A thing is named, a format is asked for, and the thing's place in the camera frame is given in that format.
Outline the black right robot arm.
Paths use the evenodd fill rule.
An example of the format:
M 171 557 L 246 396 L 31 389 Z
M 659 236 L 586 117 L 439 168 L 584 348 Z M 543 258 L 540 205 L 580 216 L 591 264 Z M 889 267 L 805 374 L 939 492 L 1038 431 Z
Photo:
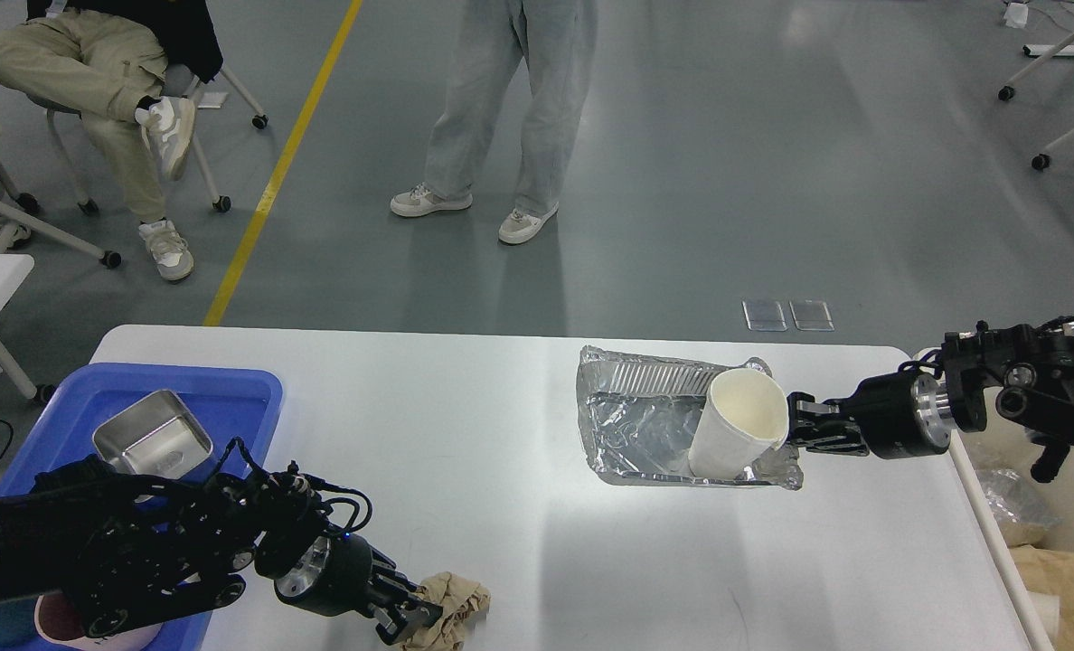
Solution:
M 1074 315 L 1041 326 L 950 331 L 935 350 L 871 376 L 852 395 L 787 396 L 787 439 L 810 452 L 883 460 L 942 455 L 989 413 L 1024 426 L 1042 453 L 1032 478 L 1053 482 L 1074 450 Z

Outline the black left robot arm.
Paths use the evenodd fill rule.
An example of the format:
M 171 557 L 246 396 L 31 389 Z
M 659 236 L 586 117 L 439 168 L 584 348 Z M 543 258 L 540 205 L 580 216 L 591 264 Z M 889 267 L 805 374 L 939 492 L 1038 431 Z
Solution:
M 354 611 L 387 646 L 433 626 L 441 606 L 360 535 L 372 502 L 289 462 L 201 482 L 120 474 L 87 457 L 0 497 L 0 603 L 60 593 L 103 638 L 223 609 L 252 566 L 274 596 L 321 617 Z

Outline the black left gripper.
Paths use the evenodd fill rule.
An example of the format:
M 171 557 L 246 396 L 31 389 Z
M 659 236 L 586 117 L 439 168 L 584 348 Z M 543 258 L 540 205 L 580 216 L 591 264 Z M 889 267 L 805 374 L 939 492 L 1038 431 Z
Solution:
M 318 537 L 293 569 L 274 580 L 274 596 L 321 617 L 375 619 L 384 646 L 406 642 L 442 617 L 442 607 L 426 601 L 395 561 L 373 551 L 358 534 Z

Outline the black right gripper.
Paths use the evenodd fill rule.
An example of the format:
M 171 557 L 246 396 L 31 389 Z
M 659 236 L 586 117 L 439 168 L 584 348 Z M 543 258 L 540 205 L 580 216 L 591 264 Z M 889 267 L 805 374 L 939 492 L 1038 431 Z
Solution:
M 790 445 L 809 453 L 872 452 L 884 460 L 942 455 L 957 429 L 945 388 L 921 371 L 872 376 L 850 397 L 819 402 L 806 392 L 790 392 L 787 409 Z

